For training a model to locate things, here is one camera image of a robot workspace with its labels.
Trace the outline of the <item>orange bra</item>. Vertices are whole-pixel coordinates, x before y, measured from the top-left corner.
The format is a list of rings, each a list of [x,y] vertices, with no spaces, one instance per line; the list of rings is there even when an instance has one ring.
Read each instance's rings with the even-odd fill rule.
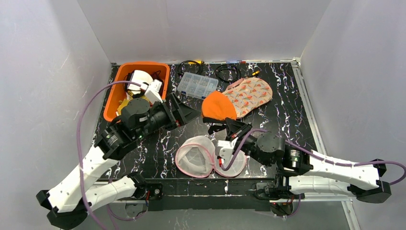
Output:
[[[226,128],[226,120],[237,119],[237,112],[228,97],[218,91],[209,94],[202,103],[202,117],[204,123],[210,123],[208,134],[213,134]]]

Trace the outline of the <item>floral pink fabric pouch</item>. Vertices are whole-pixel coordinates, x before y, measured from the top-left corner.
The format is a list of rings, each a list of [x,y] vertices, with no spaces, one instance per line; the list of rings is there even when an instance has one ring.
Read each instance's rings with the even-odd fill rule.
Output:
[[[237,119],[245,117],[252,110],[270,102],[273,97],[270,85],[256,77],[236,81],[228,86],[223,94],[234,106]]]

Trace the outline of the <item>white mesh laundry bag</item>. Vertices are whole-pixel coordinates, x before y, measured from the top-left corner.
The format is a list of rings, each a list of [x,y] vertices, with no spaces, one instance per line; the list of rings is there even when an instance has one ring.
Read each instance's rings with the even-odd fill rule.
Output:
[[[175,164],[182,173],[194,178],[208,177],[213,171],[226,178],[240,175],[247,164],[245,153],[239,151],[230,168],[225,171],[221,166],[227,167],[231,160],[224,161],[216,157],[215,147],[216,144],[206,136],[190,138],[177,150]]]

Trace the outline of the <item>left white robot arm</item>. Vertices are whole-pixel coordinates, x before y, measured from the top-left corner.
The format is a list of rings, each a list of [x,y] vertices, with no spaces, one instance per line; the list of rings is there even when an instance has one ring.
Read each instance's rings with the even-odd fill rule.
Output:
[[[139,140],[161,128],[171,131],[184,126],[199,115],[198,110],[182,103],[173,93],[168,100],[154,104],[143,98],[130,100],[100,133],[89,152],[80,157],[77,167],[54,188],[36,195],[39,204],[48,210],[50,224],[71,230],[91,212],[116,200],[127,197],[145,202],[160,200],[162,185],[147,182],[138,172],[100,187],[93,184],[133,151]]]

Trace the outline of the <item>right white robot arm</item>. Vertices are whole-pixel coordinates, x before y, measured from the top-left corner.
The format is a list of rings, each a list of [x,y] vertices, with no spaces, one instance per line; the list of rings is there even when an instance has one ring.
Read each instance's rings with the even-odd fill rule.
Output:
[[[365,203],[380,204],[392,194],[388,182],[381,177],[386,165],[380,159],[359,165],[356,162],[307,151],[270,131],[257,132],[250,123],[230,118],[225,121],[227,147],[221,151],[243,152],[264,166],[276,166],[270,182],[256,184],[254,196],[261,200],[299,199],[306,193],[340,194]]]

